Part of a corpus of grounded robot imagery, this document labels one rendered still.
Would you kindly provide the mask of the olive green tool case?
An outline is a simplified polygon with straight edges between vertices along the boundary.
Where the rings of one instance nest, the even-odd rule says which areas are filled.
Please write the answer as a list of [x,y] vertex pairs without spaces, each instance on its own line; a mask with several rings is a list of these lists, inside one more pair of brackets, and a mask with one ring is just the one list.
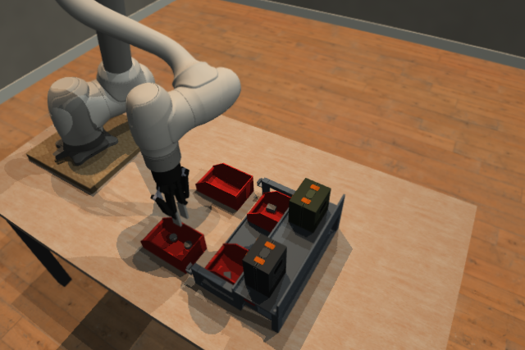
[[289,222],[314,232],[328,210],[331,188],[305,178],[289,200]]

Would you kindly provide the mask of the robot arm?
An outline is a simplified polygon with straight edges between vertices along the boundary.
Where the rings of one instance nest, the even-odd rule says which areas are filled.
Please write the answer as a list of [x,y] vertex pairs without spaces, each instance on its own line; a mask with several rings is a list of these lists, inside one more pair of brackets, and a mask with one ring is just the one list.
[[[235,72],[197,61],[173,39],[126,17],[124,0],[56,2],[96,30],[102,56],[97,79],[65,77],[48,90],[48,111],[62,138],[56,141],[61,148],[52,154],[56,160],[69,156],[80,166],[117,144],[117,137],[104,132],[103,126],[126,113],[145,165],[154,172],[172,170],[181,160],[178,141],[223,114],[239,97],[241,84]],[[130,45],[170,66],[174,90],[167,92],[155,84],[148,67],[131,57]]]

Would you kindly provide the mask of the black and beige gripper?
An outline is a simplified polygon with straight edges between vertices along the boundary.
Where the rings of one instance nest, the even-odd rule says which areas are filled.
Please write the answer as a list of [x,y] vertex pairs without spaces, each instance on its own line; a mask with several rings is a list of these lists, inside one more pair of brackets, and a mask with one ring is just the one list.
[[[157,192],[155,195],[151,195],[150,198],[157,203],[164,214],[171,216],[174,224],[182,226],[180,215],[187,220],[189,218],[186,208],[186,205],[188,204],[186,198],[189,197],[189,169],[184,168],[179,163],[174,169],[166,172],[151,172],[153,179],[157,184]],[[162,193],[164,194],[166,201],[163,200]],[[177,202],[173,197],[174,195]],[[176,209],[176,203],[180,215]]]

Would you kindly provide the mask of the black case with orange latches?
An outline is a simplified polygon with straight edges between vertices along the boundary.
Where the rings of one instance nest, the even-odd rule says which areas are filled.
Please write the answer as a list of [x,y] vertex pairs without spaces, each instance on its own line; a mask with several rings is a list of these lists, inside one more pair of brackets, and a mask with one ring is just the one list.
[[244,256],[244,282],[257,292],[271,297],[286,272],[287,247],[260,234]]

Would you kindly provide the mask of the grey metal shelf rack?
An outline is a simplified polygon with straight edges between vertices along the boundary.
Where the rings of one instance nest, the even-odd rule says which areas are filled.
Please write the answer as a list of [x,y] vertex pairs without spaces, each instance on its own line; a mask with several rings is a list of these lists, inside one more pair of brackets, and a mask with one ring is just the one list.
[[[270,188],[289,197],[296,192],[265,177],[259,178],[257,186],[262,188],[262,194],[270,192]],[[237,243],[249,250],[263,234],[287,246],[286,272],[269,298],[245,284],[244,272],[233,285],[197,263],[190,263],[185,270],[193,275],[196,284],[233,307],[241,311],[246,305],[271,320],[272,330],[279,333],[339,228],[344,200],[345,194],[337,205],[329,202],[326,214],[313,233],[290,223],[288,208],[272,232],[249,222],[246,216],[226,240],[225,243]]]

